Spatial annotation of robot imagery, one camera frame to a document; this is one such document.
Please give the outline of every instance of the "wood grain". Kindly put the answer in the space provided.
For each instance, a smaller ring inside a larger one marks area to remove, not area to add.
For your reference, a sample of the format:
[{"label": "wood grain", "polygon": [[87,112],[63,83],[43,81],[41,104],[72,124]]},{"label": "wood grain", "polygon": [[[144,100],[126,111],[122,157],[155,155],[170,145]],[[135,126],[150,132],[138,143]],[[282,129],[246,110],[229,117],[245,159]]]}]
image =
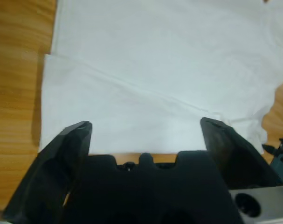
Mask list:
[{"label": "wood grain", "polygon": [[[0,210],[3,210],[32,163],[41,131],[41,81],[49,53],[55,0],[0,0]],[[283,137],[283,85],[265,117],[269,144]],[[139,154],[117,154],[118,163]],[[271,156],[264,155],[270,162]],[[175,155],[154,155],[155,162]]]}]

